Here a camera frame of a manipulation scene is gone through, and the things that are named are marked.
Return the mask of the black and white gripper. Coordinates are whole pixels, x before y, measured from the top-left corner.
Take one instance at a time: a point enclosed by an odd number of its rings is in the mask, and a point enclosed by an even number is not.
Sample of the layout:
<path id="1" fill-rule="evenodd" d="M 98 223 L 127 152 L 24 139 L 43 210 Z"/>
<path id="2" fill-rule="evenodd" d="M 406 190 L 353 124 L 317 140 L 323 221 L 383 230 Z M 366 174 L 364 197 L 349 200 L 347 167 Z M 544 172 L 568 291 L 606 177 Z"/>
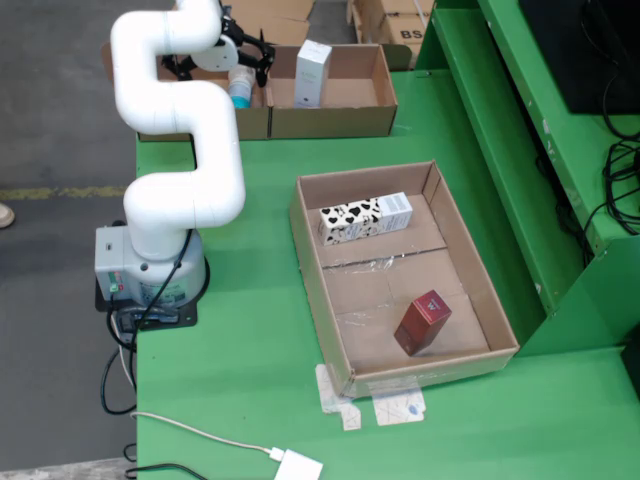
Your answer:
<path id="1" fill-rule="evenodd" d="M 260 56 L 254 57 L 239 51 L 243 43 L 256 47 Z M 264 88 L 275 61 L 275 54 L 274 46 L 265 42 L 263 35 L 256 38 L 244 33 L 233 19 L 224 17 L 221 36 L 213 47 L 194 53 L 192 57 L 188 55 L 182 60 L 177 55 L 163 55 L 161 65 L 178 81 L 190 81 L 193 79 L 191 72 L 197 67 L 206 71 L 229 71 L 240 64 L 252 68 L 258 86 Z"/>

